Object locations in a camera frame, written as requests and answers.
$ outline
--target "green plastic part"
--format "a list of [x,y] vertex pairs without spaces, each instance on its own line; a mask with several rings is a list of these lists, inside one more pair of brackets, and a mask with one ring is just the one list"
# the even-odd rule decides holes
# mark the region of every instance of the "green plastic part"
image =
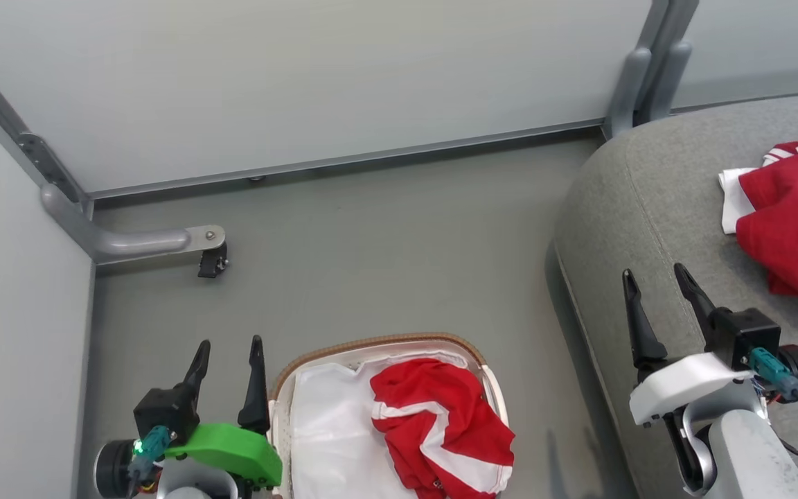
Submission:
[[184,454],[252,480],[257,487],[277,487],[282,483],[282,460],[267,438],[232,424],[200,424],[186,445],[169,446],[165,450],[165,457]]

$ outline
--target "gray floor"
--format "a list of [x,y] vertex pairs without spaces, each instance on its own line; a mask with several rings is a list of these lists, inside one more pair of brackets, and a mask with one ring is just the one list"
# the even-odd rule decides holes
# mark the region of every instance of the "gray floor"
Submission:
[[202,339],[213,346],[199,413],[234,422],[253,334],[272,380],[317,348],[447,331],[482,351],[504,389],[517,434],[504,499],[633,497],[545,259],[560,203],[598,145],[314,171],[99,211],[98,224],[123,231],[222,225],[232,265],[213,281],[194,276],[195,256],[99,272],[80,496],[96,497],[89,467],[99,446],[131,438],[136,402],[179,381]]

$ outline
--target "white wall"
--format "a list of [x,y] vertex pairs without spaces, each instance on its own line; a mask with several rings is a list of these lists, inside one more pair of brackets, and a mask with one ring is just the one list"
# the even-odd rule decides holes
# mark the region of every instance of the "white wall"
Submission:
[[649,0],[0,0],[0,90],[89,192],[605,116]]
[[798,2],[700,0],[674,107],[798,92]]
[[91,260],[0,145],[0,497],[75,486]]

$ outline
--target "brown woven basket rim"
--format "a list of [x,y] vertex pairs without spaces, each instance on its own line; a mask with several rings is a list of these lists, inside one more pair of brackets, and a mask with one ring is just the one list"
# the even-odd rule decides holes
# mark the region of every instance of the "brown woven basket rim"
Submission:
[[486,364],[485,358],[482,357],[482,354],[479,353],[479,350],[477,350],[474,345],[470,344],[469,341],[460,338],[458,335],[452,335],[449,333],[408,333],[404,335],[386,335],[386,337],[368,338],[350,341],[348,343],[336,344],[334,347],[322,348],[301,355],[297,359],[289,362],[288,366],[285,366],[285,369],[282,369],[282,372],[279,373],[278,378],[276,378],[276,389],[272,392],[272,395],[269,399],[275,401],[279,396],[279,392],[282,390],[282,385],[284,385],[285,380],[288,379],[288,376],[290,376],[295,369],[298,369],[298,367],[310,362],[311,360],[321,359],[322,357],[335,355],[336,353],[344,353],[345,351],[376,347],[377,345],[381,344],[411,343],[415,341],[428,340],[446,341],[456,344],[468,351],[468,353],[472,355],[479,365],[484,366]]

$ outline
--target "gray ottoman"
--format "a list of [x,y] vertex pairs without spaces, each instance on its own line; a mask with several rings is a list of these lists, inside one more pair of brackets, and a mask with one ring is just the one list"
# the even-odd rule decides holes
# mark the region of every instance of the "gray ottoman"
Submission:
[[[568,193],[555,246],[642,499],[687,494],[666,430],[635,426],[630,416],[636,370],[621,271],[633,269],[671,356],[699,353],[704,344],[674,262],[685,264],[718,306],[759,308],[782,326],[782,344],[798,344],[798,297],[769,294],[762,266],[722,233],[716,179],[725,168],[759,166],[773,145],[790,140],[798,140],[798,97],[684,114],[609,141]],[[798,405],[773,404],[770,417],[798,447]]]

